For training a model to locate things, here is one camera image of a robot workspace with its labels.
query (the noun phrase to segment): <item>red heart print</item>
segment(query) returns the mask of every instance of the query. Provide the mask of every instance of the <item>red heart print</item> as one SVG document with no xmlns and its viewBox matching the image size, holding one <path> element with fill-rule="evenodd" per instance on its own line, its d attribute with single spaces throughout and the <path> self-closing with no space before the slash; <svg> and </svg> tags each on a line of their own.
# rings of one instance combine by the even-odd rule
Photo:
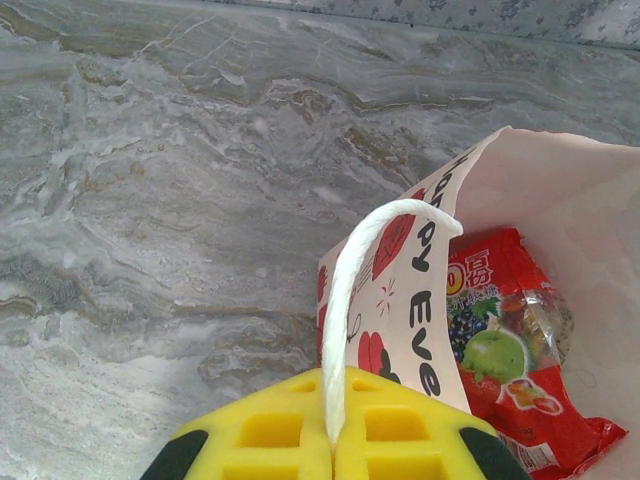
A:
<svg viewBox="0 0 640 480">
<path fill-rule="evenodd" d="M 316 335 L 318 365 L 322 365 L 322 334 L 324 332 L 324 319 L 326 316 L 327 316 L 327 306 L 324 305 L 318 312 L 318 333 Z"/>
<path fill-rule="evenodd" d="M 423 200 L 424 194 L 425 190 L 421 188 L 414 193 L 411 198 Z M 398 256 L 398 253 L 402 250 L 404 242 L 407 240 L 413 228 L 415 220 L 415 215 L 400 215 L 394 218 L 393 221 L 387 225 L 387 228 L 384 229 L 378 250 L 376 250 L 373 258 L 371 280 L 379 277 L 384 269 Z"/>
<path fill-rule="evenodd" d="M 358 344 L 358 367 L 376 375 L 382 370 L 384 343 L 378 332 L 364 332 Z"/>
<path fill-rule="evenodd" d="M 327 286 L 327 267 L 325 265 L 318 272 L 318 302 L 324 297 L 324 287 Z"/>
</svg>

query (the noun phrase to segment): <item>cartoon print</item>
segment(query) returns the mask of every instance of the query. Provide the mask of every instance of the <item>cartoon print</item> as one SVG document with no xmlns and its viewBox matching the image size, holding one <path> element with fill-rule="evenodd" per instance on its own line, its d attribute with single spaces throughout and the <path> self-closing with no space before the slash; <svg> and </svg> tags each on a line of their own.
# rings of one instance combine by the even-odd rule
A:
<svg viewBox="0 0 640 480">
<path fill-rule="evenodd" d="M 376 308 L 380 309 L 380 316 L 381 317 L 382 317 L 382 315 L 384 315 L 385 310 L 387 312 L 387 315 L 391 313 L 390 299 L 393 296 L 393 294 L 395 293 L 393 291 L 393 285 L 395 283 L 396 283 L 396 279 L 392 278 L 391 280 L 389 280 L 389 285 L 387 287 L 381 287 L 381 290 L 384 292 L 385 298 L 380 300 L 378 302 L 378 304 L 376 305 Z"/>
<path fill-rule="evenodd" d="M 400 383 L 397 374 L 391 371 L 389 352 L 384 348 L 382 337 L 378 332 L 364 332 L 358 345 L 358 367 L 380 375 L 388 380 Z"/>
<path fill-rule="evenodd" d="M 324 297 L 324 288 L 327 286 L 327 267 L 325 265 L 318 272 L 318 302 Z"/>
<path fill-rule="evenodd" d="M 318 335 L 316 335 L 316 349 L 318 352 L 318 365 L 322 364 L 322 335 L 324 333 L 324 319 L 327 316 L 327 306 L 324 305 L 318 312 Z"/>
<path fill-rule="evenodd" d="M 361 323 L 362 323 L 362 315 L 358 314 L 356 316 L 355 322 L 353 322 L 353 325 L 351 325 L 351 328 L 349 328 L 349 325 L 347 324 L 347 343 L 351 343 L 351 340 L 353 340 L 355 336 L 358 334 L 358 332 L 360 331 Z"/>
<path fill-rule="evenodd" d="M 411 198 L 416 200 L 423 200 L 425 189 L 421 188 L 414 193 Z M 378 250 L 374 255 L 373 267 L 371 270 L 371 280 L 375 280 L 384 271 L 385 268 L 396 258 L 400 250 L 407 240 L 413 223 L 415 222 L 415 215 L 400 215 L 393 219 L 387 228 L 384 229 L 382 237 L 380 238 L 380 244 Z"/>
</svg>

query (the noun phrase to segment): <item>black strip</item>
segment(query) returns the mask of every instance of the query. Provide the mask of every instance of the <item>black strip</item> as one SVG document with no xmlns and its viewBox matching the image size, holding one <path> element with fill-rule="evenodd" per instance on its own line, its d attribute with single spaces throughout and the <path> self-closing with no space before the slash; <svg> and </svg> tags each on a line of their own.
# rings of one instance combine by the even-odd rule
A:
<svg viewBox="0 0 640 480">
<path fill-rule="evenodd" d="M 209 434 L 194 430 L 168 442 L 140 480 L 184 480 Z"/>
<path fill-rule="evenodd" d="M 473 427 L 461 429 L 460 436 L 487 480 L 531 480 L 499 438 Z"/>
</svg>

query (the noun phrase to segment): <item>green fruit image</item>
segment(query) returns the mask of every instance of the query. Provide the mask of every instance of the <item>green fruit image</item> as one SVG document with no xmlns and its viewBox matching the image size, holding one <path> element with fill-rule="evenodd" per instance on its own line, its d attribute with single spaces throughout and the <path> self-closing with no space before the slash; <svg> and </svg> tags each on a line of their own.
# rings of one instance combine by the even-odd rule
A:
<svg viewBox="0 0 640 480">
<path fill-rule="evenodd" d="M 524 375 L 527 360 L 514 336 L 499 330 L 484 330 L 467 343 L 462 366 L 475 372 L 478 381 L 488 375 L 504 384 Z"/>
</svg>

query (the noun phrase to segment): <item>yellow foam object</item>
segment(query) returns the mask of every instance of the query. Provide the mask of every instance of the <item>yellow foam object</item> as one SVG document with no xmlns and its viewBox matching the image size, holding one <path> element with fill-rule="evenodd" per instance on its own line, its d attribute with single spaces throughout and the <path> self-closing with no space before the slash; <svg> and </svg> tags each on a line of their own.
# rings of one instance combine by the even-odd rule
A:
<svg viewBox="0 0 640 480">
<path fill-rule="evenodd" d="M 178 430 L 174 439 L 208 434 L 185 480 L 485 479 L 459 431 L 495 436 L 486 422 L 357 368 L 347 368 L 346 386 L 335 458 L 315 369 Z"/>
</svg>

